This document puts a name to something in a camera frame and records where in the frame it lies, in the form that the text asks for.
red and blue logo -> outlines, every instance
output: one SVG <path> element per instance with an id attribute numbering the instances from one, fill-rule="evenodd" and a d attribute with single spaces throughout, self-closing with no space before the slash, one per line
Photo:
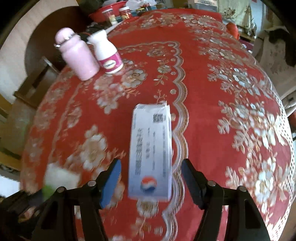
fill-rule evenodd
<path id="1" fill-rule="evenodd" d="M 157 181 L 154 177 L 145 176 L 141 181 L 141 190 L 145 193 L 153 193 L 157 187 Z"/>

table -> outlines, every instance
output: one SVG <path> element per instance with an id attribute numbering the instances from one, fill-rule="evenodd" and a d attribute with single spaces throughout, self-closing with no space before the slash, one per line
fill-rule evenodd
<path id="1" fill-rule="evenodd" d="M 66 67 L 39 106 L 22 155 L 23 188 L 34 192 L 49 179 L 81 186 L 116 157 L 121 177 L 100 212 L 110 240 L 192 240 L 202 211 L 181 177 L 180 163 L 189 157 L 208 180 L 246 186 L 277 241 L 294 199 L 291 132 L 268 76 L 226 32 L 221 15 L 156 10 L 119 25 L 109 40 L 124 61 L 121 71 L 100 70 L 81 82 Z M 138 103 L 165 101 L 172 117 L 172 199 L 130 200 L 132 111 Z M 227 210 L 218 240 L 225 235 Z M 76 218 L 83 240 L 78 208 Z"/>

metal screw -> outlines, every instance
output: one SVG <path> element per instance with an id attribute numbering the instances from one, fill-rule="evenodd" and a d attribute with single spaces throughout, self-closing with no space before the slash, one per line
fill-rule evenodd
<path id="1" fill-rule="evenodd" d="M 94 185 L 96 185 L 96 181 L 94 181 L 94 180 L 89 181 L 89 182 L 87 183 L 87 185 L 88 185 L 89 187 L 93 187 Z"/>
<path id="2" fill-rule="evenodd" d="M 207 184 L 211 187 L 216 186 L 216 183 L 214 181 L 208 181 Z"/>
<path id="3" fill-rule="evenodd" d="M 247 189 L 246 189 L 246 187 L 244 187 L 244 186 L 240 186 L 240 187 L 239 187 L 239 190 L 241 190 L 242 192 L 245 192 Z"/>
<path id="4" fill-rule="evenodd" d="M 63 191 L 65 191 L 65 188 L 64 188 L 64 187 L 59 187 L 59 188 L 57 188 L 57 192 L 58 192 L 58 193 L 61 193 L 61 192 L 63 192 Z"/>

green object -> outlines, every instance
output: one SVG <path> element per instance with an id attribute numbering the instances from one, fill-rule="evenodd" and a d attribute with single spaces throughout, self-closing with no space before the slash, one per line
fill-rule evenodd
<path id="1" fill-rule="evenodd" d="M 103 0 L 81 0 L 79 2 L 79 7 L 81 11 L 86 15 L 90 15 L 95 12 L 98 8 L 101 8 L 103 5 Z"/>
<path id="2" fill-rule="evenodd" d="M 51 187 L 51 186 L 44 186 L 42 188 L 42 194 L 43 194 L 43 198 L 44 200 L 47 200 L 48 198 L 50 198 L 50 196 L 52 194 L 54 194 L 55 190 Z"/>

white supplement bottle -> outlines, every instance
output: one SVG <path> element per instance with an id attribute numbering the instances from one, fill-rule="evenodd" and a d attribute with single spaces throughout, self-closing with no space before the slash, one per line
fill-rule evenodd
<path id="1" fill-rule="evenodd" d="M 121 70 L 123 62 L 117 48 L 108 40 L 105 30 L 98 31 L 88 37 L 88 41 L 94 46 L 94 52 L 100 66 L 106 74 L 113 74 Z"/>

